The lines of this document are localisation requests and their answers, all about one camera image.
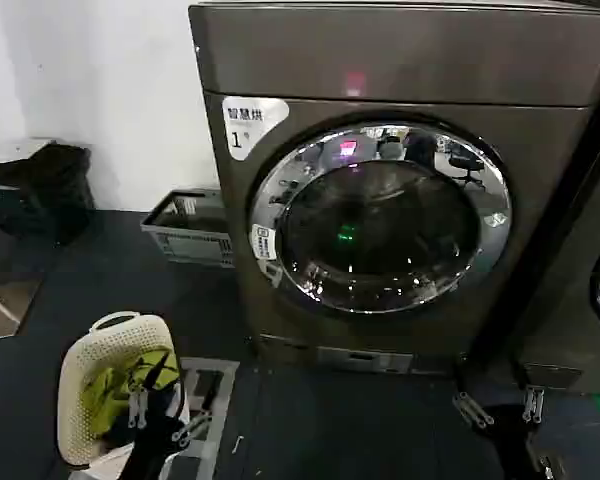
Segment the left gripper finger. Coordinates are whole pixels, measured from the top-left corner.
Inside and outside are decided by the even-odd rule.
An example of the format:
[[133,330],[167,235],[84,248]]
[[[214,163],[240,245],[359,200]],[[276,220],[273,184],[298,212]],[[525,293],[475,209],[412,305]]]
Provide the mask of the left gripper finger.
[[130,429],[144,429],[149,406],[149,393],[160,384],[159,378],[165,370],[170,351],[152,351],[141,354],[128,373]]
[[186,447],[192,440],[209,429],[219,387],[220,373],[212,372],[198,413],[171,436],[171,440],[179,447]]

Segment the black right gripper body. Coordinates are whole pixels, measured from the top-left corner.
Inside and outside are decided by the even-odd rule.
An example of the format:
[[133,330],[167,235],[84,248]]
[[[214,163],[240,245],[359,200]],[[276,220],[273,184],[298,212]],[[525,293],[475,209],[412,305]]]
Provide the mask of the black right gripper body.
[[479,434],[486,438],[499,453],[520,453],[525,451],[533,432],[533,420],[525,413],[522,404],[498,404],[485,408],[493,420],[485,423]]

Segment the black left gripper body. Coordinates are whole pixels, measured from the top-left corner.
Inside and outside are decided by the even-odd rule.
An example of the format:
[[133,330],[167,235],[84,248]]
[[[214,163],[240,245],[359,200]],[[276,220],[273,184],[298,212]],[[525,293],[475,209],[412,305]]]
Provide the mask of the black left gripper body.
[[175,394],[171,400],[151,394],[145,413],[146,425],[136,434],[134,446],[126,461],[126,478],[158,480],[167,458],[179,451],[172,435],[182,426],[179,416],[183,400]]

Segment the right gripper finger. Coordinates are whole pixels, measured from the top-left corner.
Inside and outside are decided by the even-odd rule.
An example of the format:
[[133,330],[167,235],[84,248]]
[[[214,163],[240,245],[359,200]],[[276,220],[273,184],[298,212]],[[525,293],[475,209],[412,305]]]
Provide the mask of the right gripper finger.
[[452,397],[452,403],[465,421],[472,427],[487,427],[494,424],[494,418],[466,391]]
[[522,419],[524,421],[541,421],[543,405],[544,389],[539,387],[527,387],[524,395]]

